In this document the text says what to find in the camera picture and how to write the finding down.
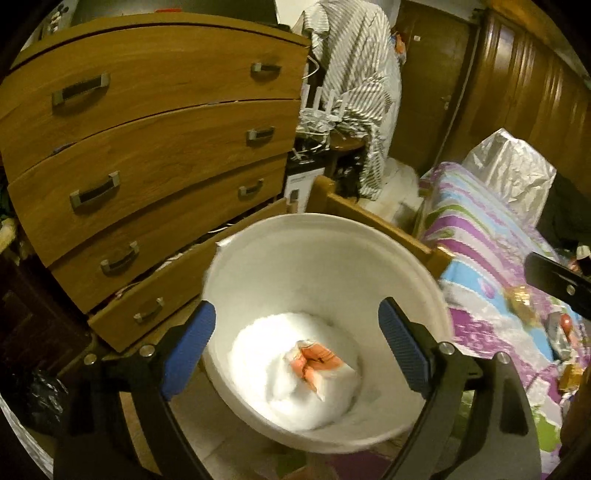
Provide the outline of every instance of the blue gripper pad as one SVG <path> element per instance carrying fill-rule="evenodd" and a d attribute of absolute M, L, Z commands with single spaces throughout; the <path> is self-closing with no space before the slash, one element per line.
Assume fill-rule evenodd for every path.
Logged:
<path fill-rule="evenodd" d="M 415 338 L 413 326 L 422 327 L 421 330 L 424 331 L 418 332 L 422 336 L 431 335 L 423 325 L 411 323 L 392 297 L 384 299 L 379 304 L 378 322 L 408 386 L 426 398 L 431 390 L 430 379 L 433 373 L 424 347 L 421 347 Z M 431 340 L 433 341 L 427 342 L 429 346 L 436 345 L 432 337 Z"/>
<path fill-rule="evenodd" d="M 216 309 L 202 301 L 187 323 L 184 335 L 164 361 L 160 392 L 167 401 L 187 386 L 216 326 Z"/>

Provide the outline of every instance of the chest of drawers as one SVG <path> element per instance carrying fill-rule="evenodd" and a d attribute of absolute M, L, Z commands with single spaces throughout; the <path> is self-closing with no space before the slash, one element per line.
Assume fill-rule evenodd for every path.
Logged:
<path fill-rule="evenodd" d="M 12 203 L 40 260 L 117 350 L 200 282 L 167 267 L 156 282 L 165 300 L 147 277 L 125 294 L 134 301 L 99 304 L 280 193 L 307 51 L 271 27 L 165 13 L 77 25 L 17 58 L 0 85 Z"/>

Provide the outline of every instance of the wooden bed frame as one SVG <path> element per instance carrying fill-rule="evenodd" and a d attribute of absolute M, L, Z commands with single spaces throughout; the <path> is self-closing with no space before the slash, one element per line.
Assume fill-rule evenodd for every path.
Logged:
<path fill-rule="evenodd" d="M 322 175 L 316 177 L 306 212 L 348 218 L 385 233 L 410 251 L 434 278 L 439 278 L 452 261 L 453 254 L 445 247 L 438 245 L 436 248 L 429 248 L 400 228 L 337 195 L 335 191 L 336 184 L 333 180 Z"/>

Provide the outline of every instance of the black cloth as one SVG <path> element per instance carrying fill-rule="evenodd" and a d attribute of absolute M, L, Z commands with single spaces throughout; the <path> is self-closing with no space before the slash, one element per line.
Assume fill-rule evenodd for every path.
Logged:
<path fill-rule="evenodd" d="M 554 248 L 574 252 L 579 243 L 591 245 L 591 201 L 557 173 L 537 229 Z"/>

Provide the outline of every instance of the mattress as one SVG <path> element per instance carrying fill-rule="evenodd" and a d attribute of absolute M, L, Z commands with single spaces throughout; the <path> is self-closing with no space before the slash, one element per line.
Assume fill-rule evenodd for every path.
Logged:
<path fill-rule="evenodd" d="M 557 369 L 543 327 L 526 327 L 511 311 L 505 290 L 525 285 L 523 263 L 530 252 L 560 259 L 532 227 L 478 179 L 455 163 L 442 163 L 420 181 L 426 197 L 417 236 L 454 253 L 439 279 L 453 321 L 454 342 L 468 355 L 490 358 L 507 352 L 519 373 L 538 429 L 545 478 L 558 463 L 562 424 Z M 568 313 L 584 336 L 579 315 L 534 288 L 532 303 L 541 318 Z M 581 351 L 583 361 L 586 353 Z M 469 404 L 470 395 L 464 402 Z"/>

